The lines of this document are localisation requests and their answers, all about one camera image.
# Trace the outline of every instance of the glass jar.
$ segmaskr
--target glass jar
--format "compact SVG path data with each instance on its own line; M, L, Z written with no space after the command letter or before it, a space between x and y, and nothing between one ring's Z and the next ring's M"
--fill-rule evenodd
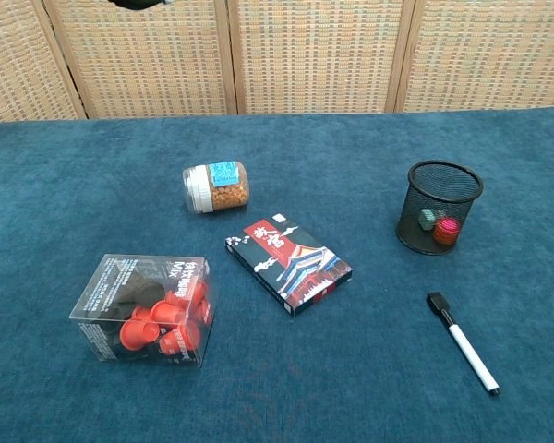
M241 162L201 164L183 171L185 201L191 212L214 212L248 203L247 170Z

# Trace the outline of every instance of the woven room divider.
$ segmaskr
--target woven room divider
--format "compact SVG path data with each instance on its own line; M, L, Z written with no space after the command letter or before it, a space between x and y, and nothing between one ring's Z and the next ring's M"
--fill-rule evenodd
M416 0L397 112L554 105L554 1Z
M40 0L0 1L0 122L85 117Z
M240 114L393 110L402 0L228 0L228 11Z
M44 0L90 118L235 114L223 0Z

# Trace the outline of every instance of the white lid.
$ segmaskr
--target white lid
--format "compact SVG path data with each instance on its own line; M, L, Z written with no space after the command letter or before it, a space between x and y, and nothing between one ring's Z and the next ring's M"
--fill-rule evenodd
M210 182L204 165L191 169L187 177L187 192L193 198L195 212L213 212Z

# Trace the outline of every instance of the red cup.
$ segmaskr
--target red cup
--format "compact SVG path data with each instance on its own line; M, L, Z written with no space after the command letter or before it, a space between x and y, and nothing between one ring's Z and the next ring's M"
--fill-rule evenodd
M173 291L168 291L166 293L166 296L164 297L164 301L166 303L170 303L171 305L175 305L178 307L182 307L184 311L188 308L188 299L177 297Z
M185 319L185 309L161 300L151 308L150 319L166 328L175 328Z
M201 333L195 322L183 320L176 329L160 338L160 350L165 355L175 355L181 351L195 351L201 342Z
M121 327L119 338L121 344L129 351L139 351L146 344L156 341L160 327L156 323L142 320L128 320Z
M150 310L147 307L137 305L131 313L131 318L134 320L151 321Z
M195 310L195 318L206 326L211 324L211 305L204 298Z
M192 304L193 306L199 306L205 298L207 298L208 287L207 283L203 280L197 280L195 283L195 289L193 290Z

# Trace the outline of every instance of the black mesh pencil holder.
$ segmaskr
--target black mesh pencil holder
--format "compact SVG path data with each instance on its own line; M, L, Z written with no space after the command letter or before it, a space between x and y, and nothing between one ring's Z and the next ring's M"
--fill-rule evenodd
M482 180L459 164L429 160L410 168L408 182L398 238L423 254L451 251L472 203L482 194Z

